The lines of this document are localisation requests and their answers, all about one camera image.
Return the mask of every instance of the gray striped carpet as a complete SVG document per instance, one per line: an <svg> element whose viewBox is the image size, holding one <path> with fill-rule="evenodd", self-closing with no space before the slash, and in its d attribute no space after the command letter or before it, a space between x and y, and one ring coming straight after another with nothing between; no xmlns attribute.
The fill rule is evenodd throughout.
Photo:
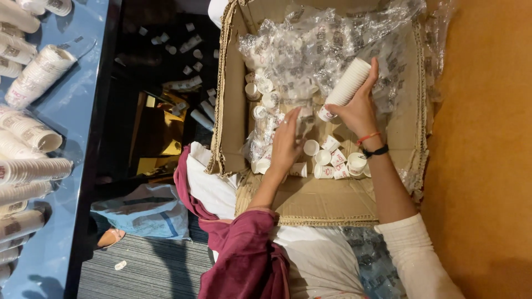
<svg viewBox="0 0 532 299"><path fill-rule="evenodd" d="M207 234L189 213L192 241L127 235L83 264L78 299L196 298L200 275L211 268ZM126 261L116 271L114 265Z"/></svg>

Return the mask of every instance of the cardboard box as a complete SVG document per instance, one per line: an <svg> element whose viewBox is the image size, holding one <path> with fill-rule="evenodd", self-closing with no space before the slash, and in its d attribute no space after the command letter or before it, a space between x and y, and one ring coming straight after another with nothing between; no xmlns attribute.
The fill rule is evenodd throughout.
<svg viewBox="0 0 532 299"><path fill-rule="evenodd" d="M236 215L245 211L262 178L248 170L248 163L241 153L249 131L253 130L253 122L244 94L246 68L237 50L238 36L255 34L266 18L281 22L288 4L290 0L233 0L229 1L222 17L219 100L211 144L213 155L207 172L222 176L247 173L237 192ZM307 0L298 1L298 4L335 7L340 15L378 8L378 1ZM423 49L419 24L414 23L407 30L405 91L400 95L400 105L384 120L383 126L386 127L387 123L387 142L396 168L407 171L407 185L419 191L428 154ZM317 122L308 137L322 142L328 134L341 141L346 157L358 150L355 145L357 137L339 119L332 123ZM378 221L370 179L317 180L313 175L288 177L279 188L273 208L279 213L282 225L370 226Z"/></svg>

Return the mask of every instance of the person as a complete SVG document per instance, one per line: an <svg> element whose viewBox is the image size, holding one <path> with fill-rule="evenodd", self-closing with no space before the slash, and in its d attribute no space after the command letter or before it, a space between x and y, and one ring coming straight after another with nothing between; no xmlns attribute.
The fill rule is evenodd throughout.
<svg viewBox="0 0 532 299"><path fill-rule="evenodd" d="M408 298L464 298L434 252L423 219L403 186L385 143L380 135L373 134L377 124L371 90L377 78L378 62L373 58L369 78L351 102L343 107L328 104L326 109L338 115L357 136L372 136L363 141L363 146L368 152L376 152L368 158L380 222L375 230L383 234ZM213 268L202 276L199 298L213 294L218 298L367 298L359 281L356 257L333 229L274 226L271 208L276 192L304 144L304 140L295 137L299 112L300 108L288 112L277 129L271 166L246 211L223 234L225 246ZM220 221L223 220L211 224L221 225ZM270 234L284 228L306 236L290 242L269 242ZM309 238L304 229L321 230ZM279 245L286 262L277 254Z"/></svg>

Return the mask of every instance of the red string bracelet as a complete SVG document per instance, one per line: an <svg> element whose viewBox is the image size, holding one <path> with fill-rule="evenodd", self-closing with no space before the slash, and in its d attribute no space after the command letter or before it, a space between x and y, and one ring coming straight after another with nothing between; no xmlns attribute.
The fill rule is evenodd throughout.
<svg viewBox="0 0 532 299"><path fill-rule="evenodd" d="M364 136L364 137L360 138L360 139L356 142L356 145L357 145L357 146L360 146L364 140L367 140L367 139L369 139L369 138L371 138L371 137L373 137L373 136L377 136L377 135L380 135L380 132L375 132L375 133L371 133L371 134L369 134L369 135L367 135L367 136Z"/></svg>

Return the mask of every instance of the hand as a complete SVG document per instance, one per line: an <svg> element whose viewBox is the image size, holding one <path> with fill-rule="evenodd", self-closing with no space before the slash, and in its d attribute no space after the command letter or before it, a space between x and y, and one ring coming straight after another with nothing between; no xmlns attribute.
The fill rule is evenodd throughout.
<svg viewBox="0 0 532 299"><path fill-rule="evenodd" d="M379 78L379 63L377 58L371 60L371 70L366 82L359 88L353 99L345 106L334 104L325 105L325 109L338 115L349 130L359 138L377 132L375 104L371 97L371 89Z"/></svg>
<svg viewBox="0 0 532 299"><path fill-rule="evenodd" d="M275 173L285 177L292 165L296 162L305 140L296 142L296 126L297 116L301 111L301 107L295 108L285 115L285 119L277 128L275 138L273 139L273 150L271 153L271 164L268 172Z"/></svg>

